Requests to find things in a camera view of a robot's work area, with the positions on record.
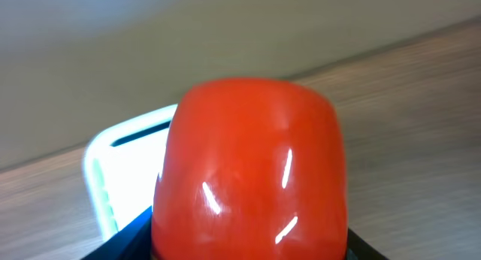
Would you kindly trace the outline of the red yellow sauce bottle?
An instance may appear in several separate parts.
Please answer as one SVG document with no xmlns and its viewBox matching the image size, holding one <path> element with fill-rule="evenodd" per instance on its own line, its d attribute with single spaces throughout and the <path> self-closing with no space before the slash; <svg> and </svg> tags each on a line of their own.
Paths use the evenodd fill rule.
<svg viewBox="0 0 481 260">
<path fill-rule="evenodd" d="M 232 78 L 177 106 L 156 183 L 157 259 L 342 259 L 346 164 L 331 103 L 303 86 Z"/>
</svg>

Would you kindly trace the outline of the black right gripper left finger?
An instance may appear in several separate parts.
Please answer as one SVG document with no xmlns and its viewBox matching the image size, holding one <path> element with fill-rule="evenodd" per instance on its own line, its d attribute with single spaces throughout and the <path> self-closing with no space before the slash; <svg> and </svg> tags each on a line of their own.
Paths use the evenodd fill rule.
<svg viewBox="0 0 481 260">
<path fill-rule="evenodd" d="M 152 207 L 81 260 L 150 260 Z"/>
</svg>

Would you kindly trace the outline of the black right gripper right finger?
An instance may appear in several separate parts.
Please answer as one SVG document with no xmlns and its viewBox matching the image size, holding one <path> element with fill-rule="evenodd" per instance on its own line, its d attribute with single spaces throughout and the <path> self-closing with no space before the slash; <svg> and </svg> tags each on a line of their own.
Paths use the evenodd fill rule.
<svg viewBox="0 0 481 260">
<path fill-rule="evenodd" d="M 388 258 L 349 228 L 345 260 L 388 260 Z"/>
</svg>

